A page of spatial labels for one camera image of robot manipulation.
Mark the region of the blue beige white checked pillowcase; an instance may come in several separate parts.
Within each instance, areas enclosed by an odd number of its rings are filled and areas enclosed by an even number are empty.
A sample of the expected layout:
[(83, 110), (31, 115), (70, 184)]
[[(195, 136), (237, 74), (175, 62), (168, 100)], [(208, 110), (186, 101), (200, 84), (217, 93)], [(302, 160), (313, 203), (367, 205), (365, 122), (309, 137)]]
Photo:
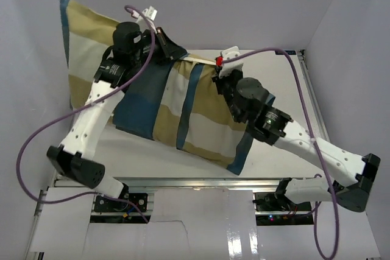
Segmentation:
[[(118, 23), (73, 0), (60, 0), (60, 16), (71, 105), (79, 108)], [(149, 63), (116, 107), (113, 124), (240, 174), (252, 137), (233, 120), (211, 79), (214, 72), (209, 61), (187, 53), (166, 65)]]

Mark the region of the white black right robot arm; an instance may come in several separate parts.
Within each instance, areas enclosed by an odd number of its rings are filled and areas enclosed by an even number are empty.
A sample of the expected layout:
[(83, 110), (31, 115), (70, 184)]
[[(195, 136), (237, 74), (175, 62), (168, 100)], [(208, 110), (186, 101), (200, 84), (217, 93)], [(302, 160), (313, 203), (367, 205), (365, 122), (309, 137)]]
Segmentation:
[(257, 206), (290, 211), (305, 202), (335, 201), (350, 211), (365, 211), (380, 164), (378, 156), (357, 155), (311, 137), (290, 115), (273, 107), (269, 91), (257, 79), (245, 78), (238, 69), (224, 74), (217, 68), (212, 81), (233, 120), (246, 124), (250, 138), (292, 153), (324, 172), (317, 178), (282, 178), (274, 192), (255, 196)]

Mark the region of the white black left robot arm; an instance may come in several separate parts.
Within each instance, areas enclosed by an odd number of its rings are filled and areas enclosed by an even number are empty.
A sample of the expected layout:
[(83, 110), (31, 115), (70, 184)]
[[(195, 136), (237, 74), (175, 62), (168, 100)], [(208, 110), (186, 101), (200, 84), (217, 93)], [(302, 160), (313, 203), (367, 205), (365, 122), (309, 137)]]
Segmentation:
[(123, 99), (129, 81), (154, 62), (165, 65), (178, 60), (186, 50), (175, 44), (161, 27), (142, 31), (132, 22), (119, 23), (113, 32), (113, 44), (103, 53), (93, 77), (88, 99), (71, 130), (47, 156), (58, 173), (108, 197), (117, 211), (129, 203), (128, 187), (106, 173), (103, 164), (93, 161), (96, 146), (106, 123)]

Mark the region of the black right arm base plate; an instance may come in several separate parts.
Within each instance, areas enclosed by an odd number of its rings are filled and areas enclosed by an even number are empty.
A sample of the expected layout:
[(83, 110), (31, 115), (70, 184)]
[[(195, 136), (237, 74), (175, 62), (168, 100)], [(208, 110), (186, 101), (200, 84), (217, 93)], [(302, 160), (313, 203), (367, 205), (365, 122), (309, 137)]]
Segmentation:
[(311, 203), (293, 203), (285, 195), (276, 192), (256, 192), (253, 194), (252, 202), (257, 211), (280, 211), (287, 215), (293, 215), (308, 213), (312, 210)]

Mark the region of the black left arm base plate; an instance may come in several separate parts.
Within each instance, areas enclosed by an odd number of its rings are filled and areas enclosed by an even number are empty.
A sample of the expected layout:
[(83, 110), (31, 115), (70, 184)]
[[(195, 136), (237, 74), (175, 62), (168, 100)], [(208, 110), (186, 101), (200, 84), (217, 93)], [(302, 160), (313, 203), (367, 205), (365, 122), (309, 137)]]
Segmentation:
[(132, 205), (128, 204), (128, 201), (136, 205), (142, 213), (147, 211), (147, 193), (129, 193), (128, 197), (124, 200), (125, 202), (118, 202), (98, 195), (94, 203), (93, 211), (96, 213), (125, 212), (133, 208)]

